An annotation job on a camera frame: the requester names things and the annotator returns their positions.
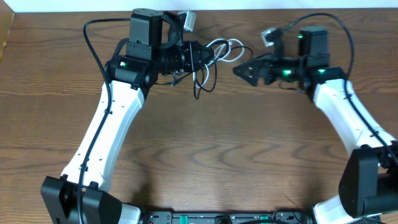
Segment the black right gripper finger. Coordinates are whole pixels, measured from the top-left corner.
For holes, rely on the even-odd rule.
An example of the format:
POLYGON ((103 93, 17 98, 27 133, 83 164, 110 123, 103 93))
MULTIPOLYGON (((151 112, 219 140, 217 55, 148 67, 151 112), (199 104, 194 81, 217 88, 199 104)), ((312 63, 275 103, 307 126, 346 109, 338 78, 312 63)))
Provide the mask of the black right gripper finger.
POLYGON ((259 70, 250 70, 248 68, 233 68, 233 73, 251 86, 258 86, 259 79, 264 78, 264 75, 259 70))
POLYGON ((261 55, 242 63, 233 68, 233 71, 260 70, 262 68, 269 69, 271 56, 261 55))

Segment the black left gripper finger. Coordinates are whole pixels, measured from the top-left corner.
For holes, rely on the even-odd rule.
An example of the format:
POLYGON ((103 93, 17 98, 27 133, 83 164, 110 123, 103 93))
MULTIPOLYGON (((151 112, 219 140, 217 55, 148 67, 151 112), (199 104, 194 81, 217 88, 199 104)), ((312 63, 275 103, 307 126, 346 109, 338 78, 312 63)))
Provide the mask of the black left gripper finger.
POLYGON ((214 51, 199 43, 199 41, 190 42, 192 56, 194 59, 212 59, 214 57, 214 51))
POLYGON ((197 72, 204 68, 206 65, 209 65, 213 61, 212 57, 200 59, 200 58, 191 58, 190 59, 190 71, 197 72))

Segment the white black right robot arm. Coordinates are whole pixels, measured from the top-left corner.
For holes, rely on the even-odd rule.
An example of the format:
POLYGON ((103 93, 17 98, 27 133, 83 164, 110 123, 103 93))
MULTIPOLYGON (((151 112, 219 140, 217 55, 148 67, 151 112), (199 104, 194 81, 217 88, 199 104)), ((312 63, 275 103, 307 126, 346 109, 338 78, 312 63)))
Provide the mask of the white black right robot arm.
POLYGON ((276 80, 298 82, 328 118, 349 155, 338 195, 312 208, 315 223, 355 223, 397 210, 397 140, 370 115, 348 75, 331 67, 327 55, 277 58, 261 55, 237 67, 239 78, 256 86, 276 80))

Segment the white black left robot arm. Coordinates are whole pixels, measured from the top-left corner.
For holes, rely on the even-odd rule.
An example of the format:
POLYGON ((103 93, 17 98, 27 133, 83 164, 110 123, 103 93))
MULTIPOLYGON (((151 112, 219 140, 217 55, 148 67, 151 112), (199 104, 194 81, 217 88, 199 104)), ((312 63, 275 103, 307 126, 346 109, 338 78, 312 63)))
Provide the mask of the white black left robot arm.
POLYGON ((195 40, 145 45, 142 53, 121 55, 120 40, 110 61, 103 67, 104 84, 95 115, 77 152, 59 178, 46 177, 41 196, 53 223, 144 223, 142 210, 110 194, 114 167, 133 119, 141 110, 158 75, 197 72, 213 59, 209 45, 195 40))

